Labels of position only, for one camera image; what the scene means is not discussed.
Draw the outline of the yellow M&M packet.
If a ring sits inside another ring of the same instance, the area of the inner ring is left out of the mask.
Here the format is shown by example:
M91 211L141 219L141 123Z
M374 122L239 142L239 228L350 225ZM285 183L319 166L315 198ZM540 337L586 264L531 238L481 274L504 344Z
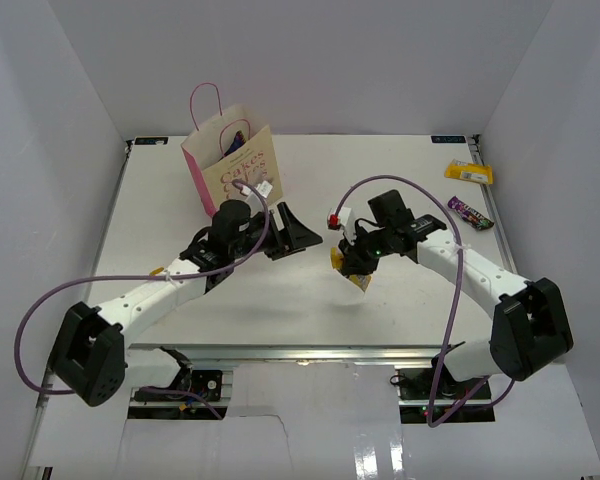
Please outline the yellow M&M packet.
M359 274L345 274L344 267L344 255L340 252L337 247L332 247L330 250L330 261L331 266L336 270L342 277L347 279L350 283L359 288L362 292L365 292L371 282L371 275L359 275Z

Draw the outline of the purple Krokant snack bag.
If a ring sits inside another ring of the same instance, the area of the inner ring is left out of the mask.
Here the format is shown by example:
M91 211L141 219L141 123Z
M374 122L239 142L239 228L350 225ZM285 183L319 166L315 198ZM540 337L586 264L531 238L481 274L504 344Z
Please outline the purple Krokant snack bag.
M246 141L247 139L245 138L244 133L241 130L237 131L229 148L224 152L224 156L229 156L242 148Z

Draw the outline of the dark snack bar edge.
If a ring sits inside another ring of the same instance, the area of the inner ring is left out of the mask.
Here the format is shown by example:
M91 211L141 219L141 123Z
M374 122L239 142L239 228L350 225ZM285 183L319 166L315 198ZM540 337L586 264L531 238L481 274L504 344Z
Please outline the dark snack bar edge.
M491 219L461 201L457 196L448 200L447 207L476 231L486 231L494 227Z

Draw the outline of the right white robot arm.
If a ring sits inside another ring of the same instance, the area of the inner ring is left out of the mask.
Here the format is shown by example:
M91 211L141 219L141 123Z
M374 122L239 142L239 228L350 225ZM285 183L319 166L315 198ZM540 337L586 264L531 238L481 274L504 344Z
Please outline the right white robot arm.
M559 287L547 278L528 280L496 265L470 247L458 246L446 224L432 215L415 217L390 190L369 200L369 229L349 208L329 215L327 225L343 238L332 266L366 288L381 258L406 256L460 287L489 315L489 338L452 346L438 355L433 390L452 399L468 380L503 374L521 382L569 352L574 339Z

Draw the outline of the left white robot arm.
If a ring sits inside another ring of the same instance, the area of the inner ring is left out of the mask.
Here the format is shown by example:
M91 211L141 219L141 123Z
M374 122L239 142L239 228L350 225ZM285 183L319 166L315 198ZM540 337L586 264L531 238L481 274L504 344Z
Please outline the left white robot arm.
M227 200L162 274L95 307L84 302L70 307L48 365L88 406L97 407L121 387L127 348L158 320L218 286L239 260L250 253L278 260L321 242L286 203L277 212L254 213L244 201Z

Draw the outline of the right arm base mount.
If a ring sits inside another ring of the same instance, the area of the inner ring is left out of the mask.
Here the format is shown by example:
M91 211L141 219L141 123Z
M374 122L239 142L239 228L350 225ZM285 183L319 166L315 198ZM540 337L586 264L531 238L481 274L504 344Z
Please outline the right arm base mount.
M421 417L426 417L433 376L434 369L432 367L398 369L389 378L389 383L397 390L399 405L414 410ZM436 414L445 413L455 403L465 397L479 382L480 380L474 379L453 383L441 378L434 401ZM464 406L481 407L488 405L491 401L491 389L489 384L485 383Z

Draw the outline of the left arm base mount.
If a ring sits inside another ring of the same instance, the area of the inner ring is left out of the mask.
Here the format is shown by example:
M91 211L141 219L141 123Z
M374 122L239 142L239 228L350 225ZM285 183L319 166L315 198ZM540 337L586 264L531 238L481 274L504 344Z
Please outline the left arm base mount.
M130 419L222 420L227 402L222 393L221 370L185 368L168 387L134 390L128 411Z

